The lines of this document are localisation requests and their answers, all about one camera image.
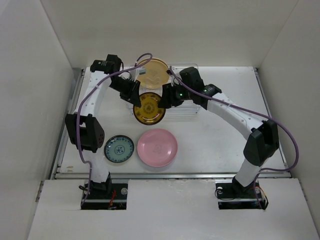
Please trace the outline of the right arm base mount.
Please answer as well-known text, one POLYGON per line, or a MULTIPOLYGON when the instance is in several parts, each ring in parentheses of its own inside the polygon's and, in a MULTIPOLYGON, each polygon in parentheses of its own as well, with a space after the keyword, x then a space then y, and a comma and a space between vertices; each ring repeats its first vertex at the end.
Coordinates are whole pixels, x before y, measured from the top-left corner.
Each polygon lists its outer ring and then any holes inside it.
POLYGON ((217 182, 215 197, 219 210, 266 210, 269 205, 268 197, 257 182, 244 192, 236 192, 231 182, 217 182))

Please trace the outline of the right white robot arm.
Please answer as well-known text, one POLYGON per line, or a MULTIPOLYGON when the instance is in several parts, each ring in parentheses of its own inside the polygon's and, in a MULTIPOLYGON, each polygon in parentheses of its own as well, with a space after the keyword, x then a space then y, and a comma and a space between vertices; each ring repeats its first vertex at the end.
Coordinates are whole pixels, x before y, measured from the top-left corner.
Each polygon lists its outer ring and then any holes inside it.
POLYGON ((180 72, 169 68, 166 73, 172 80, 162 86, 159 108, 170 109, 180 106, 184 101, 192 101, 223 119, 246 140, 244 161, 231 185, 232 193, 243 197, 250 191, 264 163, 280 146, 277 124, 266 116, 258 118, 255 113, 241 109, 214 84, 204 84, 195 67, 180 72))

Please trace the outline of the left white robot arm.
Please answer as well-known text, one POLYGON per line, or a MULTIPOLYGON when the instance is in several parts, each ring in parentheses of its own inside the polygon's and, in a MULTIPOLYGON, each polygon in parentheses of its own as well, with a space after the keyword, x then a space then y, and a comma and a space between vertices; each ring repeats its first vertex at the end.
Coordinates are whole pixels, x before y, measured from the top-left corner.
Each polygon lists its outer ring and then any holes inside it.
POLYGON ((125 73, 123 61, 109 54, 106 60, 95 60, 90 66, 90 77, 83 99, 77 105, 74 113, 65 116, 70 142, 76 146, 83 164, 89 166, 88 182, 81 187, 85 197, 96 193, 100 198, 107 198, 112 192, 110 171, 102 160, 95 157, 98 149, 103 146, 105 131, 96 115, 99 113, 102 100, 107 89, 119 92, 122 100, 141 107, 139 98, 140 83, 128 78, 122 78, 125 73))

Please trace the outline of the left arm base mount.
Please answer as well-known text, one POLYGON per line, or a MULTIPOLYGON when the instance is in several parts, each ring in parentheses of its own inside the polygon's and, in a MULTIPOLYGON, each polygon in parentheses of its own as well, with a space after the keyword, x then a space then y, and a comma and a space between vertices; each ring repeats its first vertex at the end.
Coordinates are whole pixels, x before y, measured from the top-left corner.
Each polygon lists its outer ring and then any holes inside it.
POLYGON ((85 199, 88 184, 80 185, 82 190, 81 210, 126 210, 128 197, 128 183, 113 183, 111 192, 90 191, 85 199))

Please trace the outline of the blue patterned ceramic plate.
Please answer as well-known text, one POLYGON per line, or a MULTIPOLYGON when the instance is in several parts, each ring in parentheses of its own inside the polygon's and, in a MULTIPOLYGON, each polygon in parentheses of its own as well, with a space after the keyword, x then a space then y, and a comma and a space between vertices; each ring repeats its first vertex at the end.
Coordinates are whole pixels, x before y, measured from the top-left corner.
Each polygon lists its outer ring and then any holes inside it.
POLYGON ((134 142, 125 135, 115 135, 104 145, 103 153, 106 159, 115 164, 126 162, 133 155, 134 142))

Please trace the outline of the pink plastic plate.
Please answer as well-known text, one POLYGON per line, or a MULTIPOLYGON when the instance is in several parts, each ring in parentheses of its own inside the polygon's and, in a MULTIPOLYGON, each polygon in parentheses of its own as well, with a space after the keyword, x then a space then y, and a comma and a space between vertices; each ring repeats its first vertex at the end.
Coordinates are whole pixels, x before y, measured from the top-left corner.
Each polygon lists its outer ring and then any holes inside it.
POLYGON ((168 130, 154 128, 141 135, 137 142, 137 154, 143 163, 161 168, 171 164, 178 153, 178 141, 168 130))

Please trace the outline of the brown yellow patterned plate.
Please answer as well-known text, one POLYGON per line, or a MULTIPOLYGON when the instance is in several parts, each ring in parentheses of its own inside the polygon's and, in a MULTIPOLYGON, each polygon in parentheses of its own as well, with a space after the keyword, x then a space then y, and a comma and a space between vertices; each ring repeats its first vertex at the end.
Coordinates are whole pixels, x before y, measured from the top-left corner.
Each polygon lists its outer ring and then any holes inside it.
POLYGON ((133 107, 136 120, 147 126, 158 124, 165 116, 166 109, 158 107, 161 96, 155 92, 145 92, 139 96, 141 107, 133 107))

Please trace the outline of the yellow plastic plate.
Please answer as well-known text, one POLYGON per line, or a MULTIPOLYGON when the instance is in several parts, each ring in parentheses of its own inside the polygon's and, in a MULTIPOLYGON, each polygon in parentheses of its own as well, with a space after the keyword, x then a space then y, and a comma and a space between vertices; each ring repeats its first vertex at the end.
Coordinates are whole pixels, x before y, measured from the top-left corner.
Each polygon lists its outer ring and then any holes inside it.
POLYGON ((135 79, 140 82, 140 86, 146 89, 159 89, 162 85, 169 82, 170 75, 167 73, 169 66, 161 59, 152 58, 148 63, 147 60, 141 60, 138 65, 146 68, 146 74, 137 76, 135 72, 135 79))

